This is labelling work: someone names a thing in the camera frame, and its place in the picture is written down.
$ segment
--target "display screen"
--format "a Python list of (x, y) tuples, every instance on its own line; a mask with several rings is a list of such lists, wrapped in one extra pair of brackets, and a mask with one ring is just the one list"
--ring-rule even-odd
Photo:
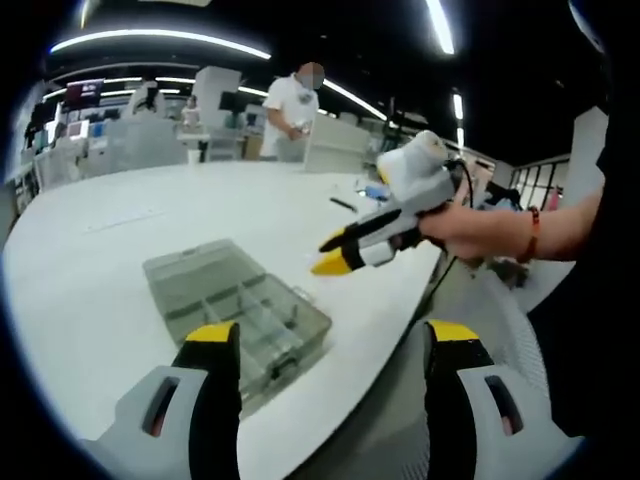
[(66, 110), (80, 110), (99, 106), (103, 83), (102, 80), (95, 80), (67, 85), (67, 92), (64, 98)]

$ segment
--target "white table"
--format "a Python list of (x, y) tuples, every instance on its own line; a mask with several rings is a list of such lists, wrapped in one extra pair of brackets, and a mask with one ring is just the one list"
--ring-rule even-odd
[(392, 354), (435, 267), (423, 242), (390, 264), (315, 277), (318, 245), (356, 218), (354, 175), (224, 162), (122, 172), (37, 197), (5, 247), (16, 334), (43, 393), (75, 437), (97, 438), (116, 401), (176, 354), (142, 263), (231, 238), (333, 320), (324, 357), (242, 421), (243, 480), (280, 480), (340, 426)]

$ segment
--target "clear plastic organizer box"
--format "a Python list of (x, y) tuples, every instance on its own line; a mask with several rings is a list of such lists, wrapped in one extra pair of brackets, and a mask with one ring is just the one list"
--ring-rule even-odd
[(151, 293), (178, 346), (197, 328), (240, 325), (240, 393), (245, 407), (308, 369), (322, 354), (331, 320), (230, 240), (148, 260)]

